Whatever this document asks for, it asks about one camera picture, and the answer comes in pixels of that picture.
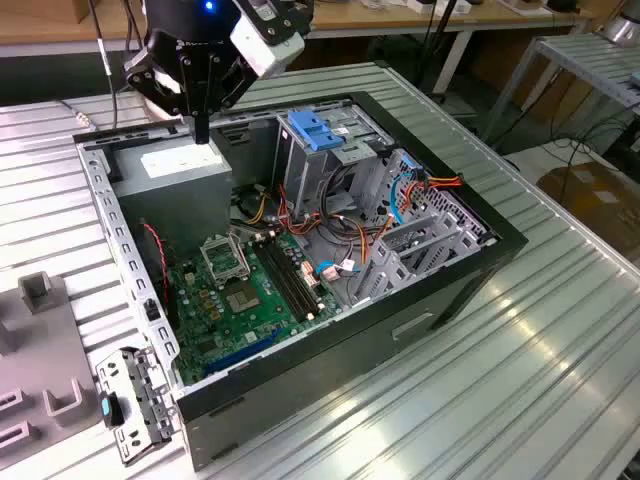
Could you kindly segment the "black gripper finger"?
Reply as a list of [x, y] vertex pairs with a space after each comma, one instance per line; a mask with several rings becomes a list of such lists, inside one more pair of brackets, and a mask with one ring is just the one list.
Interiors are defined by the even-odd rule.
[[180, 115], [200, 144], [201, 107], [196, 105], [192, 60], [180, 47], [144, 47], [124, 65], [129, 86], [172, 116]]
[[210, 117], [234, 106], [257, 80], [257, 74], [242, 57], [209, 56], [203, 107], [200, 115], [200, 143], [209, 142]]

